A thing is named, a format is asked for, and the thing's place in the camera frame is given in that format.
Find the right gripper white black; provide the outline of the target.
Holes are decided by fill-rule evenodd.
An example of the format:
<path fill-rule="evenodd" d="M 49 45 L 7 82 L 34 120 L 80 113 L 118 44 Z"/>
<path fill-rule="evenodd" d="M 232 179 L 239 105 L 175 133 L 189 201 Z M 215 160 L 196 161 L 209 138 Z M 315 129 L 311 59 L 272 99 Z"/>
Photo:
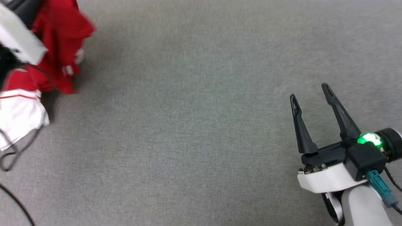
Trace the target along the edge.
<path fill-rule="evenodd" d="M 385 128 L 361 135 L 361 130 L 343 107 L 327 83 L 322 83 L 328 105 L 333 108 L 340 128 L 341 142 L 319 148 L 312 141 L 302 118 L 302 110 L 294 94 L 290 95 L 291 111 L 299 153 L 304 168 L 298 171 L 298 181 L 303 189 L 313 193 L 338 192 L 366 183 L 366 177 L 355 180 L 345 164 L 345 148 L 355 143 L 371 143 L 385 156 L 388 163 L 401 159 L 401 133 Z"/>

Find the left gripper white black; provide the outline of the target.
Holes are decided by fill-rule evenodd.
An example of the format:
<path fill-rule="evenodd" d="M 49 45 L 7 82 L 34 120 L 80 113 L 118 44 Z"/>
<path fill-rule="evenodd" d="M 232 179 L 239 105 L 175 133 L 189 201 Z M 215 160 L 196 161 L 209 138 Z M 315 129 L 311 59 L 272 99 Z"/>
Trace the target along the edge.
<path fill-rule="evenodd" d="M 42 0 L 2 0 L 1 45 L 23 63 L 38 65 L 48 49 L 32 32 Z"/>

